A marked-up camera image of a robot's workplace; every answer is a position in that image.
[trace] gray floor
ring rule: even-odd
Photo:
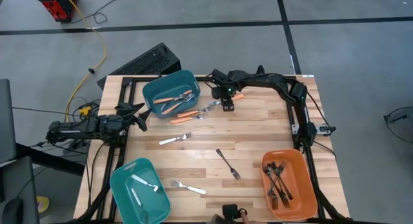
[[[106,1],[80,0],[79,7],[89,14]],[[284,2],[290,20],[399,17],[413,11],[413,0]],[[103,12],[109,21],[93,26],[281,19],[276,0],[118,0]],[[0,30],[79,27],[82,24],[54,22],[36,0],[4,0],[0,5]],[[351,216],[410,223],[413,145],[392,136],[383,115],[413,103],[413,23],[306,25],[291,26],[291,31],[302,73],[316,75],[327,119],[338,128],[332,140]],[[193,73],[205,74],[213,68],[253,72],[259,64],[268,72],[293,73],[282,26],[105,32],[102,36],[108,59],[79,91],[87,100],[101,95],[98,79],[160,42]],[[10,79],[14,106],[63,111],[101,53],[92,33],[0,36],[0,77]],[[43,140],[49,123],[63,118],[21,110],[15,110],[14,116],[16,138],[26,145]],[[56,182],[47,183],[51,178]],[[52,205],[42,223],[71,218],[79,184],[80,178],[54,170],[36,178],[38,194],[48,196]],[[68,192],[62,196],[61,190]]]

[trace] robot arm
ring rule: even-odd
[[[217,86],[212,89],[212,97],[220,99],[224,111],[234,111],[231,97],[236,91],[242,91],[247,86],[273,88],[280,97],[293,106],[299,123],[297,140],[311,146],[316,137],[315,125],[309,121],[307,107],[307,87],[295,79],[280,74],[248,74],[241,70],[234,70],[224,74],[219,70],[212,72],[212,82]]]
[[[130,125],[138,124],[142,131],[146,131],[146,119],[151,110],[135,116],[144,103],[130,106],[120,103],[116,109],[119,115],[102,115],[86,117],[82,121],[62,123],[54,121],[49,126],[46,139],[51,144],[66,141],[67,139],[100,139],[106,143],[121,143],[124,140],[125,130]]]

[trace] orange plastic bin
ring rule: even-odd
[[[305,159],[301,153],[294,149],[267,152],[261,162],[261,168],[263,165],[271,162],[276,162],[277,166],[279,166],[282,161],[285,161],[287,164],[281,173],[281,178],[293,195],[293,199],[289,200],[290,208],[285,208],[277,191],[274,189],[278,197],[278,209],[272,210],[271,198],[267,196],[267,192],[271,188],[271,181],[261,170],[268,208],[277,218],[286,221],[311,218],[317,212],[317,200],[312,188],[310,176],[308,175]]]

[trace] teal bowl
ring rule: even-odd
[[[134,179],[135,174],[152,185],[157,185],[159,192]],[[147,158],[139,158],[124,165],[110,177],[110,187],[124,224],[155,224],[164,221],[170,213],[170,202],[154,166]],[[138,205],[132,188],[141,200]]]
[[[175,108],[173,111],[162,114],[161,107],[164,103],[154,104],[154,100],[177,97],[184,92],[192,90],[194,98],[188,102],[184,102]],[[192,72],[188,70],[180,70],[174,72],[170,75],[155,79],[147,83],[142,89],[143,97],[149,108],[158,118],[167,118],[176,116],[176,114],[184,112],[185,110],[196,106],[201,89],[199,88],[198,82]],[[166,108],[171,107],[178,101],[173,101]]]

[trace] wooden tabletop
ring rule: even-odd
[[[314,77],[297,76],[297,79],[306,84],[308,91],[322,108]],[[116,113],[114,107],[119,99],[121,81],[122,76],[107,77],[99,115]],[[146,82],[137,84],[134,103],[144,102],[142,88],[145,84]],[[207,106],[207,101],[213,99],[210,88],[202,82],[199,82],[199,86],[201,97],[196,108],[203,108]],[[207,119],[177,125],[171,125],[169,119],[158,119],[151,114],[146,121],[146,132],[142,132],[136,125],[130,127],[125,164],[136,158],[148,158],[153,163],[171,202],[171,212],[166,221],[210,221],[214,214],[222,215],[222,205],[231,203],[247,209],[250,220],[277,221],[267,209],[260,163],[265,152],[293,147],[286,104],[275,90],[269,88],[246,87],[242,93],[245,97],[234,101],[236,109],[233,112],[223,112],[222,108],[218,107],[208,113]],[[315,124],[323,123],[309,97],[307,107],[311,121]],[[159,146],[159,141],[189,131],[193,133],[192,138]],[[316,141],[331,148],[329,137],[318,136]],[[92,141],[88,155],[89,173],[101,144],[101,141]],[[232,177],[228,166],[216,153],[217,148],[221,149],[229,163],[241,174],[241,180]],[[342,215],[348,216],[333,155],[317,145],[312,147],[312,151],[321,190]],[[108,147],[103,147],[96,157],[92,200],[101,190],[107,155]],[[173,179],[203,188],[206,195],[172,188],[170,182]],[[111,199],[112,193],[109,192],[104,218],[108,217]],[[87,200],[85,171],[74,213],[75,218],[85,212]],[[116,221],[121,221],[118,210]]]

